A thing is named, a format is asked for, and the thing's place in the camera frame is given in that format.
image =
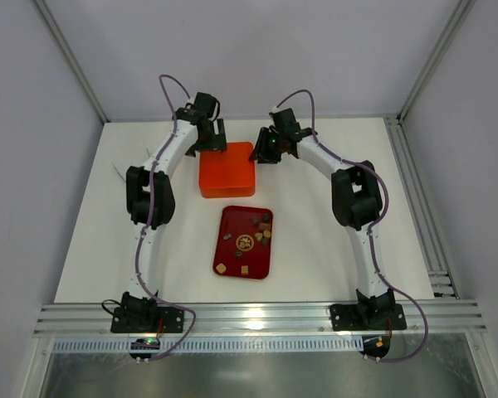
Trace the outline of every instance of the white table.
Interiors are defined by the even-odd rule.
[[[307,120],[301,120],[307,126]],[[227,120],[227,141],[256,142],[270,120]],[[119,299],[134,272],[136,241],[125,210],[123,174],[139,166],[171,129],[170,122],[106,124],[76,222],[56,303]],[[416,299],[432,299],[427,268],[382,119],[319,119],[330,148],[370,160],[386,182],[391,206],[380,226],[382,257],[394,285]],[[310,165],[283,155],[256,165],[256,194],[204,199],[198,160],[185,157],[172,179],[176,210],[161,247],[159,280],[150,286],[180,302],[300,302],[355,300],[356,269],[349,238],[330,206],[330,182]],[[271,270],[262,281],[221,277],[212,259],[222,208],[270,208],[274,215]]]

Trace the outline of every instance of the gray floor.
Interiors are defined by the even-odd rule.
[[[394,336],[391,357],[420,336]],[[306,398],[483,397],[464,335],[430,336],[418,357],[399,364],[364,361],[356,352],[184,355],[139,366],[119,355],[54,355],[43,397]],[[87,378],[96,381],[86,382]]]

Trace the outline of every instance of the circular gold logo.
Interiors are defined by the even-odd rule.
[[[241,251],[249,251],[255,245],[252,236],[240,235],[236,239],[236,247]]]

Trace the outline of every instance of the orange box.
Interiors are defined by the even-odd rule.
[[[252,143],[227,143],[224,153],[199,156],[199,189],[207,199],[251,197],[255,194],[255,163],[249,160]]]

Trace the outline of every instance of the gray wall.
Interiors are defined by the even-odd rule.
[[[406,128],[456,279],[498,347],[498,0],[476,2]]]
[[[0,1],[0,398],[53,300],[101,131],[27,0]]]
[[[47,2],[108,117],[144,120],[169,118],[159,73],[228,117],[302,87],[319,114],[396,113],[457,0]]]

